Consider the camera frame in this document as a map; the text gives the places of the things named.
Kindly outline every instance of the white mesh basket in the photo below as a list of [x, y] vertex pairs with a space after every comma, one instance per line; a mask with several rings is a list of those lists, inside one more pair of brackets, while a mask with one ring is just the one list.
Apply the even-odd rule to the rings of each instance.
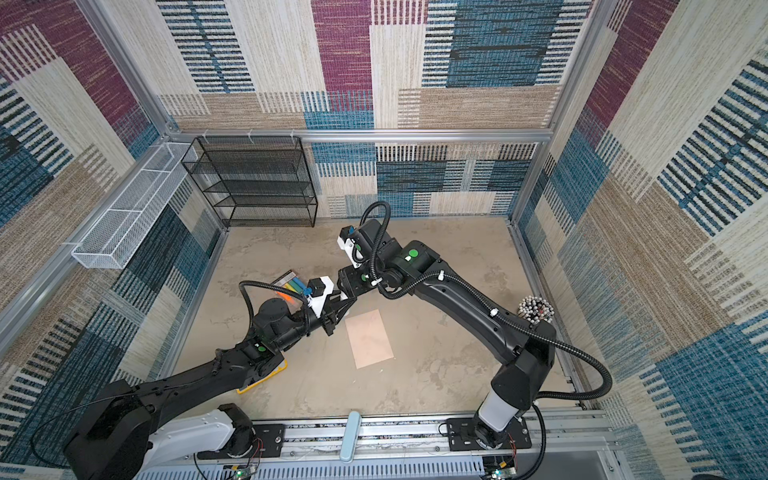
[[94, 223], [72, 256], [85, 268], [122, 270], [136, 253], [187, 172], [185, 154], [195, 161], [189, 144], [166, 143]]

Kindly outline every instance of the black wire mesh shelf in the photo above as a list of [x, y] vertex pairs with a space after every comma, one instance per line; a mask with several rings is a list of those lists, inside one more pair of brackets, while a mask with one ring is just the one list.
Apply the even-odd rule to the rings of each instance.
[[198, 137], [183, 162], [227, 227], [314, 227], [317, 195], [299, 138]]

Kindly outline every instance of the pink paper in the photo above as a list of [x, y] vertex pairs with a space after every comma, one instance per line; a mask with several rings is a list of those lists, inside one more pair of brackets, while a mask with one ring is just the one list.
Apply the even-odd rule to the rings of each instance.
[[394, 358], [378, 310], [344, 319], [344, 324], [357, 368]]

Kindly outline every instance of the light blue case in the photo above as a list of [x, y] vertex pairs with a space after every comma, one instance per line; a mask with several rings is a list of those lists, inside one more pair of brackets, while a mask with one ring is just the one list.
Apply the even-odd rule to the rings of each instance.
[[360, 423], [362, 423], [360, 414], [358, 412], [351, 412], [346, 420], [344, 438], [341, 441], [341, 453], [339, 453], [339, 457], [344, 463], [350, 463], [355, 456], [355, 445], [357, 445]]

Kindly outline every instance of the black robotic arm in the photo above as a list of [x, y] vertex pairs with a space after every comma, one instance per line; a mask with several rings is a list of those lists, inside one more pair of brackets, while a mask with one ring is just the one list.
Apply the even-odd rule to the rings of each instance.
[[[378, 206], [386, 208], [382, 223], [367, 219]], [[465, 282], [424, 243], [413, 240], [401, 247], [386, 233], [388, 222], [389, 205], [377, 202], [366, 210], [359, 228], [342, 229], [338, 243], [352, 265], [339, 271], [338, 290], [328, 277], [311, 280], [304, 294], [268, 283], [241, 282], [240, 291], [250, 317], [242, 342], [232, 349], [217, 350], [210, 362], [167, 379], [133, 387], [120, 380], [104, 387], [97, 398], [103, 401], [88, 407], [64, 446], [75, 475], [80, 480], [129, 479], [143, 468], [200, 450], [244, 454], [252, 448], [253, 429], [250, 420], [234, 405], [221, 406], [220, 413], [214, 415], [231, 430], [227, 438], [211, 438], [215, 435], [207, 434], [209, 430], [200, 430], [197, 436], [189, 432], [187, 437], [179, 435], [180, 440], [169, 445], [170, 436], [158, 435], [158, 429], [214, 396], [266, 378], [283, 361], [282, 352], [320, 327], [331, 335], [357, 297], [371, 290], [393, 300], [412, 294], [437, 306], [478, 338], [501, 363], [491, 381], [491, 391], [472, 422], [478, 443], [486, 448], [499, 447], [507, 438], [508, 425], [531, 407], [537, 409], [536, 398], [581, 400], [597, 398], [610, 390], [611, 376], [605, 367], [586, 353], [558, 342], [550, 323], [510, 313]], [[302, 308], [292, 314], [284, 300], [272, 298], [254, 312], [248, 286], [295, 296], [302, 301]], [[554, 364], [556, 346], [598, 368], [603, 386], [584, 393], [540, 392]]]

